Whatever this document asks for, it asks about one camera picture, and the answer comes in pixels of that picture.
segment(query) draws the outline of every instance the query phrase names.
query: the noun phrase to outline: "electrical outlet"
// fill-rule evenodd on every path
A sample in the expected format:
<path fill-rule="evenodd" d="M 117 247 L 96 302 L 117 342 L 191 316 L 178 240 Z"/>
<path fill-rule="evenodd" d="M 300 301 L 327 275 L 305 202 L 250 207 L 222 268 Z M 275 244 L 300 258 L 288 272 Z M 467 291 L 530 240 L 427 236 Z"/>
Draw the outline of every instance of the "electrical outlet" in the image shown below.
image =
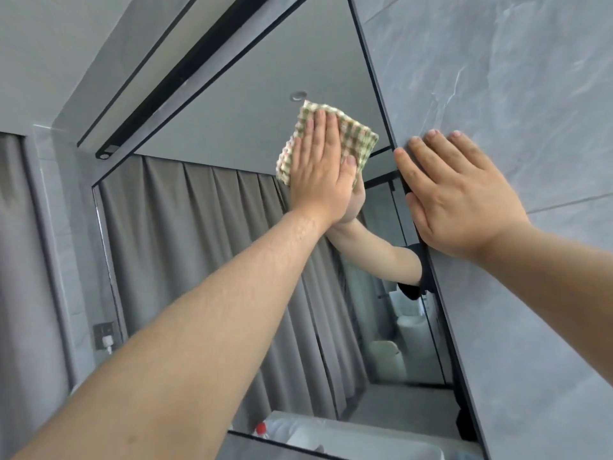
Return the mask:
<path fill-rule="evenodd" d="M 115 336 L 113 331 L 113 322 L 110 323 L 98 323 L 94 325 L 94 342 L 96 343 L 96 350 L 106 350 L 104 344 L 102 343 L 102 338 L 105 335 Z"/>

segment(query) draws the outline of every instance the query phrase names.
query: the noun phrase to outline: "curtain fold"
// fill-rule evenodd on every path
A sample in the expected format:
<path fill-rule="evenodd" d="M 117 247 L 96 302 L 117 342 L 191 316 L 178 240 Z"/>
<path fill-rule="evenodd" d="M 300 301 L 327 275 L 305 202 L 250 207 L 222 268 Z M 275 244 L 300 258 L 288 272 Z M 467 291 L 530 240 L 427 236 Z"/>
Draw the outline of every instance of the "curtain fold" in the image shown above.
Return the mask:
<path fill-rule="evenodd" d="M 21 141 L 0 134 L 0 459 L 23 447 L 68 393 Z"/>
<path fill-rule="evenodd" d="M 268 231 L 289 206 L 274 177 L 131 156 L 101 184 L 129 334 Z M 330 249 L 320 240 L 235 429 L 272 410 L 337 418 L 367 384 Z"/>

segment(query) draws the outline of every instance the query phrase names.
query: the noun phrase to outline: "checkered cloth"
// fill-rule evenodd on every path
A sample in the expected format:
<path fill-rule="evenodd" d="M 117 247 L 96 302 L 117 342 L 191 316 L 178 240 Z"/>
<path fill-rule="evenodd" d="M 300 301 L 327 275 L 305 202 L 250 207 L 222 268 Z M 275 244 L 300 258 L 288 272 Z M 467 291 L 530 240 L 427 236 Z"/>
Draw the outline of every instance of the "checkered cloth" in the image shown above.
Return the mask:
<path fill-rule="evenodd" d="M 294 151 L 295 138 L 304 136 L 307 119 L 313 118 L 315 111 L 319 108 L 324 108 L 326 112 L 336 113 L 338 116 L 338 126 L 341 137 L 341 161 L 348 155 L 356 157 L 356 179 L 357 175 L 362 172 L 362 169 L 366 165 L 366 161 L 368 161 L 368 157 L 379 140 L 379 135 L 371 131 L 369 127 L 351 119 L 341 110 L 305 100 L 300 108 L 294 135 L 292 135 L 285 144 L 283 151 L 279 155 L 279 160 L 276 162 L 276 178 L 286 185 L 289 185 L 289 170 L 292 167 L 292 152 Z"/>

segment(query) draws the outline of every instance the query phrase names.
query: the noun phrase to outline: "reflected hand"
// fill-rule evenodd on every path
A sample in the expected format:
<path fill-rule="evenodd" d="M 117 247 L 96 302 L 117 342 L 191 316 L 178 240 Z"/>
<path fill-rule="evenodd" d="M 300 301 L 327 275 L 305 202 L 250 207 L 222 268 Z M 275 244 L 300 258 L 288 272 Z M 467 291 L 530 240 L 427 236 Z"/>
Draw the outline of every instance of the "reflected hand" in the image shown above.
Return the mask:
<path fill-rule="evenodd" d="M 353 187 L 353 192 L 351 193 L 351 199 L 349 200 L 349 205 L 347 206 L 347 211 L 341 218 L 338 223 L 348 223 L 356 219 L 358 213 L 364 206 L 364 201 L 366 200 L 366 191 L 364 189 L 364 181 L 362 180 L 362 174 L 357 175 L 356 185 Z"/>
<path fill-rule="evenodd" d="M 412 190 L 406 201 L 422 238 L 452 256 L 477 261 L 492 240 L 529 223 L 519 197 L 494 163 L 462 132 L 429 131 L 394 159 Z"/>
<path fill-rule="evenodd" d="M 321 223 L 327 230 L 345 214 L 356 177 L 356 158 L 341 165 L 337 115 L 319 109 L 315 121 L 305 123 L 303 138 L 296 138 L 290 172 L 292 211 Z"/>

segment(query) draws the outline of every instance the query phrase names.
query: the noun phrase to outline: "bathroom mirror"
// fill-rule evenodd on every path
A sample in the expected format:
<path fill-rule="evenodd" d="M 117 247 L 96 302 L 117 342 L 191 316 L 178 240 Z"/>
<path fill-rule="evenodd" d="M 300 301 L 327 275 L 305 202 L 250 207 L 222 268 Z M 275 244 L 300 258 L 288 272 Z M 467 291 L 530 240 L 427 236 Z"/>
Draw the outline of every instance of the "bathroom mirror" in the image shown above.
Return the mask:
<path fill-rule="evenodd" d="M 186 84 L 94 186 L 124 340 L 287 212 L 275 163 L 304 98 L 379 134 L 360 222 L 394 246 L 419 243 L 352 0 L 298 0 L 220 73 Z M 377 458 L 479 455 L 475 434 L 456 426 L 454 355 L 435 293 L 409 300 L 323 238 L 232 429 L 264 422 L 273 441 L 344 458 L 356 457 L 346 441 L 356 434 Z"/>

